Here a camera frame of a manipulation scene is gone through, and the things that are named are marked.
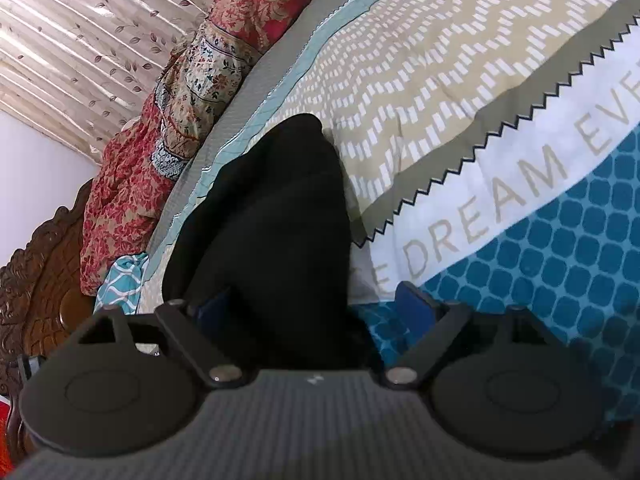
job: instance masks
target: bedspread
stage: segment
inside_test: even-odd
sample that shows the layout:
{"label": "bedspread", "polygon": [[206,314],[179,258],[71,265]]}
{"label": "bedspread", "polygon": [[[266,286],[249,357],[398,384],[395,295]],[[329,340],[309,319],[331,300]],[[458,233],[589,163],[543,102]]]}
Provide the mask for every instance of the bedspread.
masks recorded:
{"label": "bedspread", "polygon": [[111,264],[142,251],[188,161],[251,68],[311,0],[214,0],[172,51],[140,120],[107,145],[84,216],[81,289],[95,295]]}

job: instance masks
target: wooden carving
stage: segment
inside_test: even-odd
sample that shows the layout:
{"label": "wooden carving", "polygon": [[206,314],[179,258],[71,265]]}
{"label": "wooden carving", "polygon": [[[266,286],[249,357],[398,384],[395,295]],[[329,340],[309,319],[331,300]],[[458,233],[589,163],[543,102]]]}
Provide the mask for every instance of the wooden carving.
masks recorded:
{"label": "wooden carving", "polygon": [[74,326],[61,319],[63,300],[67,318],[91,315],[92,300],[80,294],[79,280],[82,220],[90,191],[91,181],[81,187],[71,211],[58,208],[51,220],[33,232],[27,247],[15,251],[0,269],[0,394],[11,402],[6,442],[14,465],[30,447],[18,412],[22,382],[15,358],[48,356],[66,339]]}

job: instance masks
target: white wall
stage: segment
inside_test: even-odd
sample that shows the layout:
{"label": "white wall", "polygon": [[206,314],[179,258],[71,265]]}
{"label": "white wall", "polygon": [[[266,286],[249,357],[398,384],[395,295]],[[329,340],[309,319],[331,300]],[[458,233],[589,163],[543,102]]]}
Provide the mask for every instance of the white wall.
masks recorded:
{"label": "white wall", "polygon": [[0,267],[59,206],[71,209],[97,172],[88,158],[0,110]]}

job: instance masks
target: curtain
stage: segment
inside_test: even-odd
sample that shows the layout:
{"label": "curtain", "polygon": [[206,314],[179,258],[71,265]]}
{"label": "curtain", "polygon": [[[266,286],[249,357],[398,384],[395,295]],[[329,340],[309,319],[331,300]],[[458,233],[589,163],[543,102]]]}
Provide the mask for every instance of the curtain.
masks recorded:
{"label": "curtain", "polygon": [[212,0],[0,0],[0,108],[100,163]]}

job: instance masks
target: black cloth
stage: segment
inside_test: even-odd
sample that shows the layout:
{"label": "black cloth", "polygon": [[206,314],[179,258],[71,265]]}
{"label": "black cloth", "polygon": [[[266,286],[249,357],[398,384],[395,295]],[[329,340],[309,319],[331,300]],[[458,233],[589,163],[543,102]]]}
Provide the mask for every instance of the black cloth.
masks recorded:
{"label": "black cloth", "polygon": [[162,294],[225,304],[212,338],[239,365],[358,367],[374,346],[347,307],[350,243],[337,153],[316,117],[297,115],[222,167],[182,226]]}

